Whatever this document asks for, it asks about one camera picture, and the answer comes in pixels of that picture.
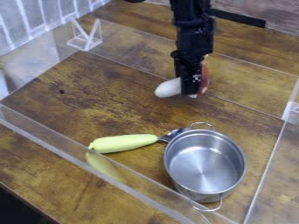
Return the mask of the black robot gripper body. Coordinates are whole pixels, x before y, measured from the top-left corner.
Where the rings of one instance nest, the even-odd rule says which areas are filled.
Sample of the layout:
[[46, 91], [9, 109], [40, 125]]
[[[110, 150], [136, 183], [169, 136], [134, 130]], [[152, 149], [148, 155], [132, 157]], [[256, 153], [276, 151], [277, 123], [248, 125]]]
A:
[[173, 25], [176, 26], [176, 50], [172, 52], [173, 64], [197, 65], [213, 51], [216, 23], [213, 21], [175, 22]]

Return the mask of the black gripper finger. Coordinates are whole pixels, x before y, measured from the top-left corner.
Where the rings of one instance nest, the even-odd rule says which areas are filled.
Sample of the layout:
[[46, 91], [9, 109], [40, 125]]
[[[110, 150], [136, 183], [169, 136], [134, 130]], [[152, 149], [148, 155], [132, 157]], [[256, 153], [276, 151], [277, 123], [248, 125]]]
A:
[[173, 70], [175, 70], [175, 77], [181, 76], [181, 61], [179, 57], [173, 57]]
[[181, 66], [181, 93], [196, 95], [201, 86], [201, 64], [184, 63]]

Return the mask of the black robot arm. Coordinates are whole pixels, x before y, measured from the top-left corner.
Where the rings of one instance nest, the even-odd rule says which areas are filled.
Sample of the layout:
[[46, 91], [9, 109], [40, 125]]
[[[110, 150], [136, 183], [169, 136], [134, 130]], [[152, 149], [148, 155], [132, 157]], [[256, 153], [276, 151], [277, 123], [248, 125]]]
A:
[[203, 84], [201, 62], [213, 51], [215, 19], [207, 10], [211, 0], [169, 0], [176, 27], [176, 50], [172, 52], [175, 75], [181, 94], [196, 95]]

